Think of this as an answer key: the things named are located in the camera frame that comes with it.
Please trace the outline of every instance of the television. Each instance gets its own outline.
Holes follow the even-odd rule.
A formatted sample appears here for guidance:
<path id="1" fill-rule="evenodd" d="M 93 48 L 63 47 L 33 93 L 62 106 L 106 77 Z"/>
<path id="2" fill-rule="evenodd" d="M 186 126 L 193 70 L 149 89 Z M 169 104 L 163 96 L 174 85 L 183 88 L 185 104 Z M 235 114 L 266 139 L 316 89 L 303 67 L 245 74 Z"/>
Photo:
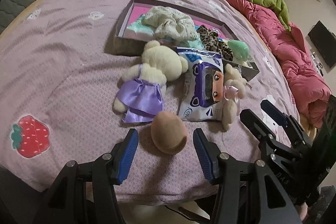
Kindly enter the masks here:
<path id="1" fill-rule="evenodd" d="M 336 63 L 336 36 L 321 21 L 311 29 L 308 36 L 322 55 L 325 63 L 332 68 Z"/>

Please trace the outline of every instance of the wet wipes package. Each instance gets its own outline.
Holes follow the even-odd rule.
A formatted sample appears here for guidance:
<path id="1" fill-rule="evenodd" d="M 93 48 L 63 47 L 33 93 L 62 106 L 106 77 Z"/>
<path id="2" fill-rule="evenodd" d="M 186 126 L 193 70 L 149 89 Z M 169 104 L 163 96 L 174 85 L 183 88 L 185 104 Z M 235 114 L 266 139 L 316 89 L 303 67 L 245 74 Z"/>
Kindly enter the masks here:
<path id="1" fill-rule="evenodd" d="M 184 121 L 220 121 L 224 81 L 221 55 L 184 47 L 178 47 L 177 53 L 189 64 L 178 116 Z"/>

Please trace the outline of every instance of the strawberry pattern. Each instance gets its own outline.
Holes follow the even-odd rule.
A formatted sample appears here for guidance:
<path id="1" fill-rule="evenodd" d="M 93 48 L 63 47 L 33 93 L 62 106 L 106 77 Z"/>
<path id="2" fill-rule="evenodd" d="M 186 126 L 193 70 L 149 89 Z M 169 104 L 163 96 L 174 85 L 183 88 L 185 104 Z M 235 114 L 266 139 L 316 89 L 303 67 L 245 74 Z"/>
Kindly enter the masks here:
<path id="1" fill-rule="evenodd" d="M 13 149 L 25 158 L 39 155 L 50 146 L 48 127 L 30 115 L 13 125 L 11 139 Z"/>

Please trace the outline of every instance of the green blanket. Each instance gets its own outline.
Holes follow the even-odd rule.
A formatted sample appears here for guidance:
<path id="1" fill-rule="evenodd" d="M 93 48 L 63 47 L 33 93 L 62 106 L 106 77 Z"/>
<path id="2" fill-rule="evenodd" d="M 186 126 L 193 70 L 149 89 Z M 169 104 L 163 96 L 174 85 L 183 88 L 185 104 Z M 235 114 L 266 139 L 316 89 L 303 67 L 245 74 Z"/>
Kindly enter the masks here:
<path id="1" fill-rule="evenodd" d="M 286 30 L 291 31 L 289 26 L 288 8 L 284 0 L 248 0 L 265 8 L 270 8 L 278 17 Z"/>

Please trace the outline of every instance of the makeup sponge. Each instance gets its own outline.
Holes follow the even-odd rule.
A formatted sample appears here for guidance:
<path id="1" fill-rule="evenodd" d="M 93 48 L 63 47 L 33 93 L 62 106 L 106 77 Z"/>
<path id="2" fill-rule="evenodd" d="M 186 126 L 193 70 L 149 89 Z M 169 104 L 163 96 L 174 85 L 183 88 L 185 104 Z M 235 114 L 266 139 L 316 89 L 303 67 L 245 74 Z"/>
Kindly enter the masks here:
<path id="1" fill-rule="evenodd" d="M 155 116 L 151 125 L 151 135 L 155 146 L 169 155 L 181 152 L 187 142 L 184 122 L 169 111 L 161 111 Z"/>

